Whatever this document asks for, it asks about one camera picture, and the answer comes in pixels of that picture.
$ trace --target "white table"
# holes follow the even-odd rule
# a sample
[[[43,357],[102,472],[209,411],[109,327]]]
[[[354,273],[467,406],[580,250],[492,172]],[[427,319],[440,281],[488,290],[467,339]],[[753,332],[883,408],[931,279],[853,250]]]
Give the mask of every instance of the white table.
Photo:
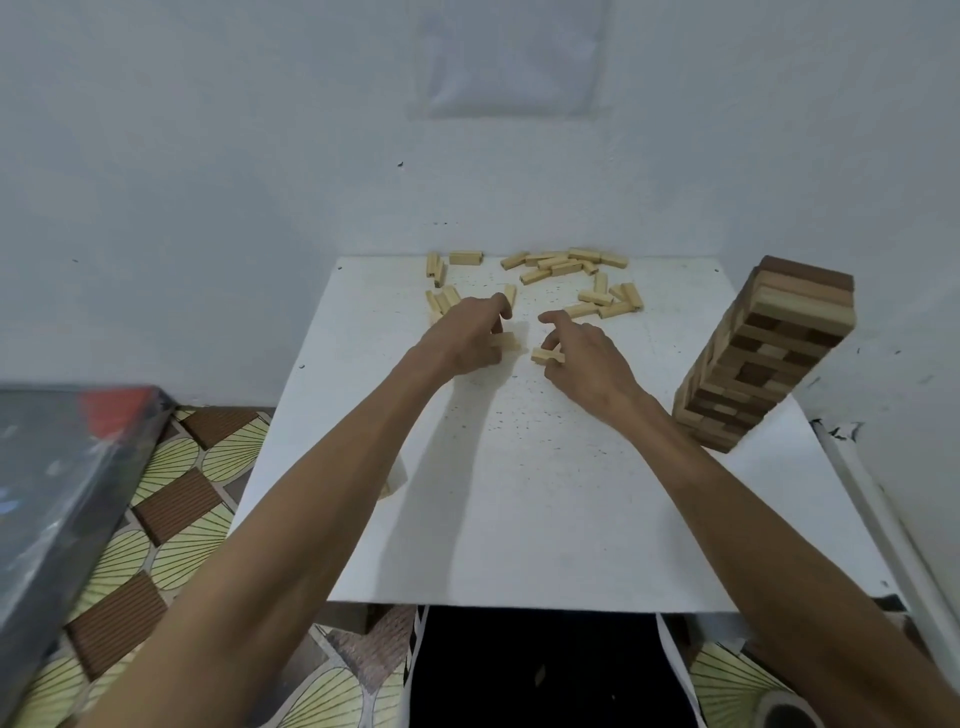
[[[461,296],[489,296],[525,268],[450,266]],[[389,373],[427,328],[424,256],[342,257],[324,291],[233,521]],[[713,258],[641,258],[605,267],[634,280],[642,313],[603,327],[643,386],[669,407],[732,299]],[[518,286],[526,353],[459,377],[424,411],[330,598],[626,612],[733,609],[680,514],[638,454],[530,361],[576,303],[573,274]],[[895,584],[800,406],[783,402],[716,455],[870,595]],[[790,564],[784,562],[784,570]]]

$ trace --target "person's left hand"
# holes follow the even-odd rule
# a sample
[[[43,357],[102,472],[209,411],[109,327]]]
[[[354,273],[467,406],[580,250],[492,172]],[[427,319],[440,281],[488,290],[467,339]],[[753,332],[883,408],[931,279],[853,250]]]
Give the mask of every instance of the person's left hand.
[[[500,362],[500,349],[490,344],[491,333],[503,331],[501,317],[513,316],[502,293],[488,299],[462,299],[430,327],[417,348],[438,363],[444,381]]]

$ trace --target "person's right hand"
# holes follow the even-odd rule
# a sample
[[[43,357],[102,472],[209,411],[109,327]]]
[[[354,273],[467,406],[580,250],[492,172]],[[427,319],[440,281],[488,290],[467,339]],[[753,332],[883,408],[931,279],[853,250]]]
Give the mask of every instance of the person's right hand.
[[[598,420],[621,430],[646,393],[630,365],[603,329],[574,324],[566,311],[546,311],[540,320],[556,328],[543,340],[544,349],[562,347],[565,362],[546,363],[546,378]]]

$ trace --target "black pants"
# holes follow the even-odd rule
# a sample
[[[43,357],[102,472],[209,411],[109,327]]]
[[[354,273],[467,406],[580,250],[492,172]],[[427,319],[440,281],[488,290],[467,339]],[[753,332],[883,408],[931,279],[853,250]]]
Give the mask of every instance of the black pants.
[[[415,639],[413,728],[697,725],[654,615],[433,606]]]

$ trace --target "stacked wooden blocks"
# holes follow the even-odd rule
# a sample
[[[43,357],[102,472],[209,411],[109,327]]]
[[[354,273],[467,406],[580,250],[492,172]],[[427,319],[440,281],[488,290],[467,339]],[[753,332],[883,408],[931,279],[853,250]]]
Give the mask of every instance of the stacked wooden blocks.
[[[767,255],[677,390],[674,419],[729,452],[855,323],[852,276]]]

